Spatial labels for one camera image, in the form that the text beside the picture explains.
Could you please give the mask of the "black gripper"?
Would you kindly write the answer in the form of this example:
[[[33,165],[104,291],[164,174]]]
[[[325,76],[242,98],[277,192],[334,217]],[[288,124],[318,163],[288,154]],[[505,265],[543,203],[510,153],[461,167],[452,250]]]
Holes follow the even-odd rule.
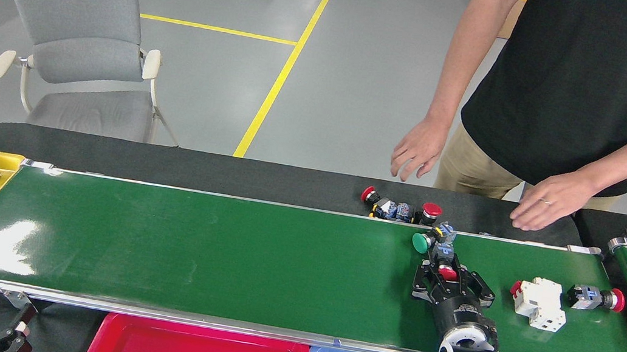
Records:
[[[484,323],[482,308],[489,308],[496,294],[476,271],[457,268],[458,288],[448,292],[445,273],[451,273],[451,263],[422,260],[416,269],[412,296],[434,305],[434,325],[442,338],[472,340],[486,343],[490,330]]]

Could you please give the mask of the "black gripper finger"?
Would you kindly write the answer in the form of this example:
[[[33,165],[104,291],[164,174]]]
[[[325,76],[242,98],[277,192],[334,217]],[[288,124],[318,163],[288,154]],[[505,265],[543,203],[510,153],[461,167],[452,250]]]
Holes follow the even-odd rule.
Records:
[[[29,336],[30,320],[37,314],[32,303],[24,303],[9,326],[0,330],[0,352],[32,352]]]

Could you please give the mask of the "person's left hand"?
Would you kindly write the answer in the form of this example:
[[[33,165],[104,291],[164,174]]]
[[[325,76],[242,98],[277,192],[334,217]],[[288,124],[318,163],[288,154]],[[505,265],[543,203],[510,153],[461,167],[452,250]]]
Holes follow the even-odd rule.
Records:
[[[546,178],[525,190],[510,214],[512,226],[528,232],[542,230],[580,210],[602,189],[594,174],[580,170]]]

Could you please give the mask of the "person's right hand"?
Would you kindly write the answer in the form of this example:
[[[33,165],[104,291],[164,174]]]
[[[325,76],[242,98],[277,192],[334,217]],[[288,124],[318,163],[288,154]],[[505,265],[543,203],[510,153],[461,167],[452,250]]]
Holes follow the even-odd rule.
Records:
[[[426,117],[403,136],[391,155],[390,175],[401,181],[420,179],[433,169],[442,155],[450,124]]]

